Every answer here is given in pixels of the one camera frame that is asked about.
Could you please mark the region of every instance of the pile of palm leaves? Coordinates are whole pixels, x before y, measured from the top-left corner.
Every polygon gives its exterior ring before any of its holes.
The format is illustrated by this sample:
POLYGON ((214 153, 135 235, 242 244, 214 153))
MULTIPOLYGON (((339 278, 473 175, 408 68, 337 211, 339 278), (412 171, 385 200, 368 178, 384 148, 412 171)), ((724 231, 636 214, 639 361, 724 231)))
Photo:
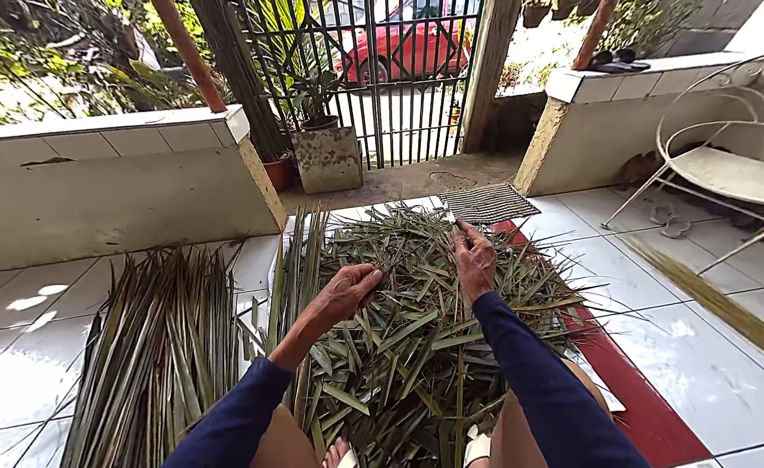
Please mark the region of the pile of palm leaves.
MULTIPOLYGON (((281 321, 291 323, 344 265, 393 269, 366 309, 315 344, 285 401, 321 457, 342 435, 362 466, 460 466, 463 434, 496 422, 508 387, 464 304, 448 213, 404 205, 367 213, 371 221, 346 221, 326 241, 326 217, 314 213, 303 240, 299 213, 273 291, 281 293, 281 321), (295 279, 279 284, 284 275, 295 279)), ((497 250, 496 291, 562 354, 574 337, 565 321, 577 319, 572 305, 581 297, 563 287, 561 268, 533 243, 512 244, 513 233, 487 236, 497 250)))
POLYGON ((93 323, 62 468, 162 464, 240 377, 233 289, 219 251, 127 257, 93 323))

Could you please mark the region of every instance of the navy blue sleeve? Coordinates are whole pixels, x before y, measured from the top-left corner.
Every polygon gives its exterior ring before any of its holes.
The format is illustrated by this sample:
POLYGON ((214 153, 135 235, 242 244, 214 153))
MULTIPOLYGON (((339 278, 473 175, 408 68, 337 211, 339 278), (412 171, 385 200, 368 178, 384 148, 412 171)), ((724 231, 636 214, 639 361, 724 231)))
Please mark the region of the navy blue sleeve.
POLYGON ((247 467, 292 373, 259 357, 241 381, 206 414, 162 468, 247 467))
POLYGON ((471 308, 549 468, 649 467, 578 377, 496 292, 471 308))

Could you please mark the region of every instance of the wooden pole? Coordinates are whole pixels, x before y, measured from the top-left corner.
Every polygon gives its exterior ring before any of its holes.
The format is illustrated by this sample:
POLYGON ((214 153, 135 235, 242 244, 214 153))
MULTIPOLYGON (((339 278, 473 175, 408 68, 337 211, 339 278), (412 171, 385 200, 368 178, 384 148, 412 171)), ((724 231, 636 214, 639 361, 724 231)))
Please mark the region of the wooden pole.
POLYGON ((598 10, 595 12, 595 16, 590 24, 590 29, 584 37, 582 48, 578 51, 578 57, 572 63, 573 70, 586 70, 590 65, 590 60, 593 53, 595 53, 595 48, 598 47, 601 35, 604 34, 607 25, 610 24, 610 20, 613 18, 613 11, 616 10, 617 1, 601 0, 601 3, 599 3, 598 10))
POLYGON ((159 19, 162 20, 162 24, 166 27, 171 39, 174 40, 179 56, 182 57, 185 66, 191 72, 191 77, 196 81, 211 112, 225 112, 226 106, 223 103, 220 92, 217 91, 214 80, 211 79, 211 72, 205 66, 203 59, 200 58, 200 53, 194 45, 194 40, 191 39, 191 36, 185 29, 185 25, 182 23, 182 18, 179 17, 179 12, 176 11, 174 3, 171 0, 151 0, 151 2, 154 4, 156 12, 159 14, 159 19))

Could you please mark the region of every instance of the person's right hand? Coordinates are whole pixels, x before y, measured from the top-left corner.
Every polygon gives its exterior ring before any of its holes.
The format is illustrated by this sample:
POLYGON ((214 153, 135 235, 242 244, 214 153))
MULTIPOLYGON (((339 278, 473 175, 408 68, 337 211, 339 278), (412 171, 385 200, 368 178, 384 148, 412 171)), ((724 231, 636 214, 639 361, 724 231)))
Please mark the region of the person's right hand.
POLYGON ((494 247, 474 226, 457 220, 462 231, 452 237, 452 251, 457 261, 457 274, 462 293, 474 304, 485 293, 494 291, 494 271, 497 254, 494 247), (471 241, 471 249, 466 240, 471 241))

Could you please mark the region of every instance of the doormat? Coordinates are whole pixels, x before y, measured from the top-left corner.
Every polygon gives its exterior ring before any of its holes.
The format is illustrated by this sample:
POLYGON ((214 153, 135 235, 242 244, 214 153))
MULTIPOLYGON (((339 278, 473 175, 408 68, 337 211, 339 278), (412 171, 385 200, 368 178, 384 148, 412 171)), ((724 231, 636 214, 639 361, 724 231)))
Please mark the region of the doormat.
POLYGON ((471 188, 438 195, 455 218, 471 224, 494 224, 512 218, 525 218, 541 211, 533 207, 511 184, 471 188))

